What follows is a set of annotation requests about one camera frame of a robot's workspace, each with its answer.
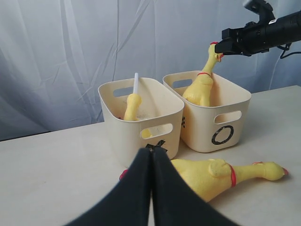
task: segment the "table surface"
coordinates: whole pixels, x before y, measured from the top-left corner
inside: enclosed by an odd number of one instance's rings
[[[290,176],[245,181],[209,204],[242,226],[298,225],[301,213],[301,87],[252,95],[240,142],[197,153],[181,142],[176,158],[223,158],[232,165],[274,161]],[[118,182],[103,123],[0,142],[0,225],[63,225]],[[154,225],[152,208],[149,225]]]

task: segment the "rubber chicken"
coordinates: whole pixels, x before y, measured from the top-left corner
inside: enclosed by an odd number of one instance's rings
[[[141,96],[137,93],[138,86],[138,73],[135,73],[135,81],[134,81],[134,91],[132,94],[127,97],[127,109],[124,114],[123,120],[125,121],[138,121],[137,119],[137,111],[142,103]],[[142,130],[141,137],[146,139],[152,137],[149,129]]]
[[[242,181],[252,178],[274,181],[288,174],[286,169],[274,162],[231,166],[223,159],[206,161],[174,159],[171,163],[187,185],[206,202]]]
[[[210,106],[210,92],[214,83],[211,77],[212,70],[217,62],[222,61],[223,57],[223,54],[215,53],[216,44],[217,42],[210,43],[207,63],[202,72],[198,74],[193,83],[183,93],[183,98],[195,105]]]

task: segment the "white curtain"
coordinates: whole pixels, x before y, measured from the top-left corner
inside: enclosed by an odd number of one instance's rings
[[[268,2],[276,17],[301,9],[300,0]],[[1,0],[0,140],[103,121],[105,82],[201,70],[223,29],[258,21],[242,3]],[[225,56],[214,72],[251,92],[301,85],[301,56],[280,54]]]

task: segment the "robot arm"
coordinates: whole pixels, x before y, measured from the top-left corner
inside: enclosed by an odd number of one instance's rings
[[[281,58],[293,42],[301,40],[301,11],[275,19],[272,6],[264,0],[247,0],[244,7],[259,15],[259,22],[249,22],[242,28],[222,31],[222,41],[215,46],[216,53],[250,57],[268,52],[270,48],[283,50]]]

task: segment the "basket handle hole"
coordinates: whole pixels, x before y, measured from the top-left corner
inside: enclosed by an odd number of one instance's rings
[[[241,111],[219,114],[214,118],[214,123],[215,124],[224,124],[224,123],[229,123],[232,121],[237,121],[241,118],[241,116],[242,116]]]
[[[173,131],[173,125],[171,123],[168,123],[159,126],[145,128],[140,132],[140,136],[142,139],[146,140],[146,139],[169,134],[171,133],[171,131]]]
[[[173,88],[182,88],[182,87],[187,87],[192,84],[192,79],[184,79],[184,80],[179,80],[179,81],[174,81],[173,82]]]
[[[113,92],[114,97],[123,97],[128,96],[133,93],[133,87],[126,87],[121,89],[116,89]]]

